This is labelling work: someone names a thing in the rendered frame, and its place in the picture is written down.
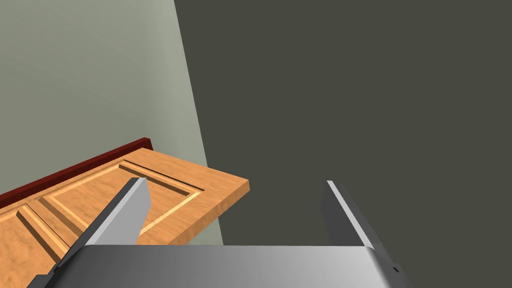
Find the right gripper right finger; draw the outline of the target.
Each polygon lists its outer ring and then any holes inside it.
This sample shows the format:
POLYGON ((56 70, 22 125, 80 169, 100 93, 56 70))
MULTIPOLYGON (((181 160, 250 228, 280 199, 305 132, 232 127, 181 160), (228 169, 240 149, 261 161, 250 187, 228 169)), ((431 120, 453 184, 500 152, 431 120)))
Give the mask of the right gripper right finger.
POLYGON ((368 221, 340 182, 325 182, 321 213, 332 246, 376 247, 368 221))

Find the light wooden panelled door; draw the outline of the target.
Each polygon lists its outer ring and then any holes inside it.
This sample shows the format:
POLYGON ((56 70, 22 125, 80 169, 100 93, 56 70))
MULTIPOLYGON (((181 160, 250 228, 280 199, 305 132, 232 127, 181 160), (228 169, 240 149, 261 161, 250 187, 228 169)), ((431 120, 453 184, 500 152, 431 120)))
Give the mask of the light wooden panelled door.
POLYGON ((48 273, 131 178, 151 207, 138 245, 185 245, 238 201, 249 182, 146 148, 50 184, 0 208, 0 288, 48 273))

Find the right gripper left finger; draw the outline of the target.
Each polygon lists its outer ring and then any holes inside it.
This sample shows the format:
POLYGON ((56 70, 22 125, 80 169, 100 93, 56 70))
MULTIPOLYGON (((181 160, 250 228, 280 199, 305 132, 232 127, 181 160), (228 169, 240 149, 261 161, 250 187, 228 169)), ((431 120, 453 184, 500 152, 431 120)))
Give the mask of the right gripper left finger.
POLYGON ((132 177, 86 228, 55 270, 87 245, 134 245, 151 207, 148 181, 132 177))

